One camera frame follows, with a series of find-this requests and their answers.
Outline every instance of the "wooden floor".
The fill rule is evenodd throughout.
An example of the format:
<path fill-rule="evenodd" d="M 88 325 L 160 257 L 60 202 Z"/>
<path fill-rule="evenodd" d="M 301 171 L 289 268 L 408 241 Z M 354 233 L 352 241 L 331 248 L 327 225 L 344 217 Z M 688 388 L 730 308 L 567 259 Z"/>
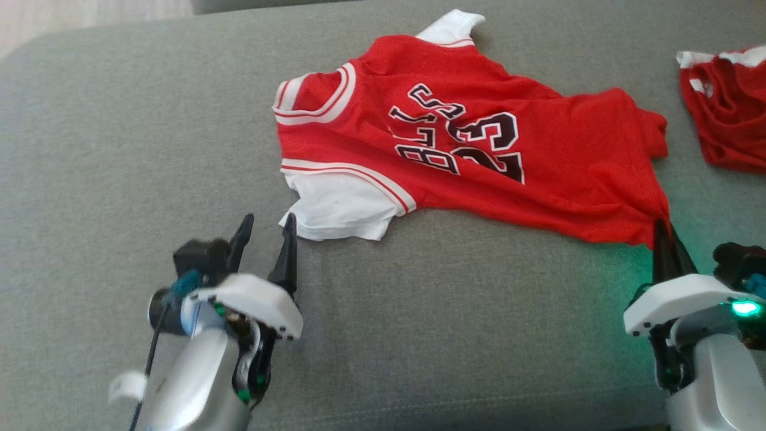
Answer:
<path fill-rule="evenodd" d="M 0 59 L 48 33 L 188 16 L 189 0 L 0 0 Z"/>

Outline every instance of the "gray fabric surface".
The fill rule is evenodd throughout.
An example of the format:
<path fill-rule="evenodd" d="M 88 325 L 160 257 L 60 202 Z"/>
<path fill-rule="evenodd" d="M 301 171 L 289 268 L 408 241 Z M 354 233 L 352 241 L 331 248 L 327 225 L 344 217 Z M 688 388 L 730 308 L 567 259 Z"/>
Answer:
<path fill-rule="evenodd" d="M 0 64 L 0 428 L 125 429 L 133 405 L 107 406 L 106 388 L 143 367 L 172 251 L 254 212 L 242 269 L 265 275 L 277 256 L 296 198 L 278 172 L 277 85 L 454 7 L 487 16 L 477 45 L 511 73 L 564 94 L 619 86 L 667 117 L 655 167 L 701 270 L 720 242 L 766 245 L 766 178 L 704 164 L 674 61 L 763 43 L 761 2 L 351 2 L 53 35 Z M 306 328 L 277 346 L 251 429 L 664 420 L 648 343 L 621 327 L 650 278 L 645 248 L 424 210 L 380 243 L 299 253 Z M 182 346 L 160 340 L 152 385 Z"/>

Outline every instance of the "red fabric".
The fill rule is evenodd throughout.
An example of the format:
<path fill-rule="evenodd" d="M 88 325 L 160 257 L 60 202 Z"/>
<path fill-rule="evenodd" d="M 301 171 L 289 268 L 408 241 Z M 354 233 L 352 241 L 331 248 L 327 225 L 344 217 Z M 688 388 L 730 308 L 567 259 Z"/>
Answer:
<path fill-rule="evenodd" d="M 462 209 L 588 242 L 652 248 L 654 222 L 669 221 L 650 162 L 667 155 L 666 121 L 638 108 L 620 89 L 563 97 L 508 74 L 472 45 L 444 48 L 403 35 L 379 38 L 350 63 L 356 84 L 339 117 L 278 125 L 284 158 L 365 166 L 395 181 L 419 208 Z M 327 100 L 337 85 L 325 87 L 326 75 L 304 80 L 295 109 L 306 109 L 302 103 L 315 100 L 311 94 Z M 415 95 L 434 106 L 413 96 L 419 84 L 430 96 Z M 459 105 L 464 110 L 457 115 Z M 393 117 L 394 107 L 421 121 Z M 516 130 L 509 128 L 507 114 L 516 119 Z M 486 138 L 481 124 L 466 129 L 482 119 Z M 418 127 L 433 129 L 435 141 Z M 509 134 L 515 141 L 509 142 Z M 452 159 L 456 172 L 408 160 L 423 156 L 417 148 L 435 154 L 431 165 Z"/>
<path fill-rule="evenodd" d="M 682 68 L 681 91 L 708 163 L 766 174 L 766 61 L 748 66 L 717 55 Z"/>

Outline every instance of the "red stripe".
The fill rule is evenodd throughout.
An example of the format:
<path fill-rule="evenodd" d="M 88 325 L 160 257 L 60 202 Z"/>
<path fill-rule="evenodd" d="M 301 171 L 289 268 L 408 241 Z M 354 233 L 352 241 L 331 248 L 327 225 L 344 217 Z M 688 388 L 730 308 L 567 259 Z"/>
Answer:
<path fill-rule="evenodd" d="M 401 197 L 399 197 L 399 195 L 398 195 L 398 194 L 396 194 L 396 192 L 394 192 L 394 190 L 391 190 L 391 188 L 390 188 L 390 187 L 388 187 L 388 186 L 386 186 L 386 185 L 385 185 L 385 184 L 384 184 L 384 183 L 383 183 L 383 182 L 382 182 L 380 179 L 377 179 L 377 178 L 375 178 L 374 176 L 372 176 L 372 175 L 370 175 L 370 174 L 366 173 L 366 172 L 365 172 L 365 171 L 363 171 L 363 170 L 359 170 L 359 169 L 355 169 L 355 168 L 348 168 L 348 167 L 338 167 L 338 168 L 304 168 L 304 167 L 298 167 L 298 166 L 286 166 L 286 165 L 282 165 L 282 167 L 283 167 L 284 169 L 291 169 L 291 170 L 305 170 L 305 171 L 311 171 L 311 172 L 319 172 L 319 171 L 333 171 L 333 170 L 338 170 L 338 169 L 346 169 L 346 170 L 352 170 L 352 171 L 354 171 L 354 172 L 357 172 L 357 173 L 360 173 L 360 174 L 362 174 L 363 176 L 366 176 L 367 178 L 369 178 L 369 179 L 372 179 L 372 180 L 373 180 L 373 181 L 375 181 L 376 183 L 380 184 L 380 185 L 381 185 L 381 187 L 383 187 L 384 189 L 388 190 L 388 192 L 389 192 L 390 194 L 392 194 L 392 195 L 393 195 L 393 196 L 394 196 L 394 197 L 395 197 L 395 198 L 396 198 L 396 199 L 399 201 L 399 203 L 401 204 L 401 206 L 404 208 L 404 213 L 405 213 L 405 214 L 408 214 L 408 213 L 410 212 L 410 209 L 407 207 L 407 204 L 406 204 L 406 203 L 404 203 L 404 200 L 403 200 Z"/>
<path fill-rule="evenodd" d="M 341 67 L 340 69 L 338 69 L 338 71 L 341 72 L 341 73 L 345 72 L 345 75 L 346 75 L 345 85 L 343 86 L 343 89 L 340 90 L 340 93 L 338 93 L 338 98 L 336 98 L 335 101 L 332 102 L 332 104 L 329 107 L 327 107 L 326 109 L 318 112 L 317 114 L 278 114 L 278 113 L 275 113 L 275 114 L 278 117 L 282 117 L 282 118 L 321 117 L 322 115 L 327 114 L 338 103 L 338 100 L 341 100 L 341 98 L 343 97 L 343 93 L 345 93 L 345 90 L 349 87 L 349 83 L 351 82 L 349 73 L 345 71 L 344 67 Z"/>
<path fill-rule="evenodd" d="M 277 102 L 277 109 L 282 109 L 282 100 L 284 100 L 285 98 L 285 93 L 287 92 L 288 85 L 290 85 L 290 81 L 286 81 L 285 86 L 282 88 L 282 93 L 280 94 L 280 101 Z"/>

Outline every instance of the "basketball jersey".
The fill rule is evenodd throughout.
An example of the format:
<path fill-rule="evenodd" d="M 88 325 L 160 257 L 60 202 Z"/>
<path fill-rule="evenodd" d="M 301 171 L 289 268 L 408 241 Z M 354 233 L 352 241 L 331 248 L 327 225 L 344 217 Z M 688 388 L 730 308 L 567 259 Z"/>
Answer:
<path fill-rule="evenodd" d="M 766 174 L 766 45 L 717 55 L 685 51 L 677 60 L 705 161 Z"/>
<path fill-rule="evenodd" d="M 665 119 L 620 89 L 563 97 L 509 74 L 470 37 L 483 20 L 453 10 L 279 86 L 300 236 L 377 240 L 393 217 L 438 208 L 651 247 L 669 218 L 650 161 L 666 155 Z"/>

